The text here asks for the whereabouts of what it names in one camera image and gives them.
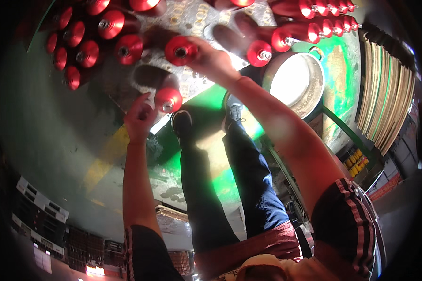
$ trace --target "black shoe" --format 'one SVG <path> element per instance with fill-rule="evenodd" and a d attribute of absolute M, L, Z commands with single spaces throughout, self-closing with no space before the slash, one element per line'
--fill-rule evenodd
<path fill-rule="evenodd" d="M 242 121 L 242 102 L 234 95 L 227 92 L 224 97 L 225 117 L 222 121 L 222 130 L 226 133 L 233 122 Z"/>
<path fill-rule="evenodd" d="M 192 117 L 186 110 L 178 110 L 170 120 L 180 146 L 191 139 Z"/>

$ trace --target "black sleeve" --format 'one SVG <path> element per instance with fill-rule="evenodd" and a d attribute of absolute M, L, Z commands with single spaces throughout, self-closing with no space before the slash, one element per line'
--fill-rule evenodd
<path fill-rule="evenodd" d="M 375 228 L 348 180 L 337 180 L 322 194 L 313 210 L 312 226 L 316 242 L 323 241 L 336 250 L 358 276 L 370 276 Z"/>
<path fill-rule="evenodd" d="M 127 280 L 183 281 L 163 239 L 152 229 L 132 225 L 125 229 L 124 263 Z"/>

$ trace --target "yellow stripe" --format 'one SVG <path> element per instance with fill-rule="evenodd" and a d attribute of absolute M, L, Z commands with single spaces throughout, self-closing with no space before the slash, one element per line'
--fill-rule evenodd
<path fill-rule="evenodd" d="M 99 206 L 102 206 L 102 207 L 104 207 L 104 206 L 105 206 L 105 204 L 104 204 L 104 203 L 102 203 L 102 202 L 100 202 L 99 200 L 96 200 L 96 199 L 91 199 L 91 202 L 92 202 L 92 203 L 95 203 L 95 204 L 97 204 L 97 205 L 99 205 Z"/>
<path fill-rule="evenodd" d="M 128 132 L 125 125 L 122 125 L 102 148 L 99 157 L 89 167 L 81 185 L 86 188 L 86 193 L 90 193 L 111 170 L 114 162 L 125 155 L 128 143 Z"/>

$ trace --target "person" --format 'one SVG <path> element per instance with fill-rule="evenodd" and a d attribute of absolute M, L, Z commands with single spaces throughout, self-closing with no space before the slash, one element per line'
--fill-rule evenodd
<path fill-rule="evenodd" d="M 233 69 L 230 57 L 199 38 L 188 66 L 225 87 L 225 150 L 245 214 L 239 241 L 214 191 L 205 151 L 191 136 L 193 120 L 171 119 L 180 142 L 181 180 L 201 280 L 366 280 L 373 267 L 372 219 L 319 136 L 286 105 Z M 145 142 L 157 110 L 138 98 L 124 118 L 129 145 L 123 182 L 123 221 L 129 280 L 182 280 L 169 258 L 155 217 Z M 301 256 L 296 233 L 272 188 L 269 167 L 241 122 L 242 105 L 259 121 L 296 178 L 315 234 L 314 256 Z M 311 170 L 309 163 L 319 166 Z"/>

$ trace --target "red sign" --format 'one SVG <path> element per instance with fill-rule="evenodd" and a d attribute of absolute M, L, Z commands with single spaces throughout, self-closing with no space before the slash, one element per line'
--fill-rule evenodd
<path fill-rule="evenodd" d="M 382 187 L 378 188 L 376 192 L 369 194 L 369 198 L 371 201 L 375 201 L 386 193 L 394 189 L 399 182 L 402 181 L 402 177 L 400 177 L 400 173 L 396 173 L 387 183 L 385 183 Z"/>

